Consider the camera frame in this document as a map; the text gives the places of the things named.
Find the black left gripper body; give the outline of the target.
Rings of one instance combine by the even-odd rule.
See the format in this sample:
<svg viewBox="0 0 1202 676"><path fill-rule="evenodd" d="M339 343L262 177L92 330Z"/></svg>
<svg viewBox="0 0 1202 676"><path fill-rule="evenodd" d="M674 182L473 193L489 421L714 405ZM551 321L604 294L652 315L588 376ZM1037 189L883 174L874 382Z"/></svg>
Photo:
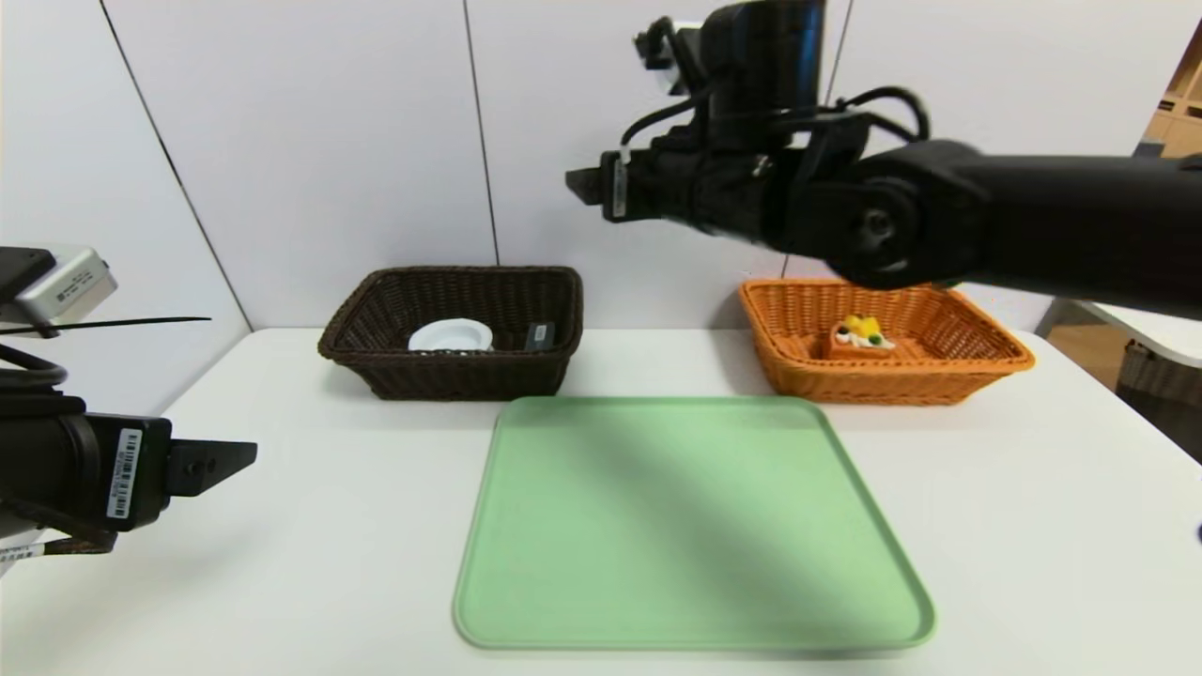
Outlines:
<svg viewBox="0 0 1202 676"><path fill-rule="evenodd" d="M2 493L24 506L2 517L2 532L32 509L95 530L137 530L168 502L163 470L172 423L165 419L87 413L81 399L5 402Z"/></svg>

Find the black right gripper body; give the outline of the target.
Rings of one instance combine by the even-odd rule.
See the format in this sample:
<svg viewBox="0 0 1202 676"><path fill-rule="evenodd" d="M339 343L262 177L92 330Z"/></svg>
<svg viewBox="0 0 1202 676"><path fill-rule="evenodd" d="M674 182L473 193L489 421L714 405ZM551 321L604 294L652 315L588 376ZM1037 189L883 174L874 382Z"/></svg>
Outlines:
<svg viewBox="0 0 1202 676"><path fill-rule="evenodd" d="M694 220L694 191L706 153L668 148L632 150L601 158L602 210L609 223Z"/></svg>

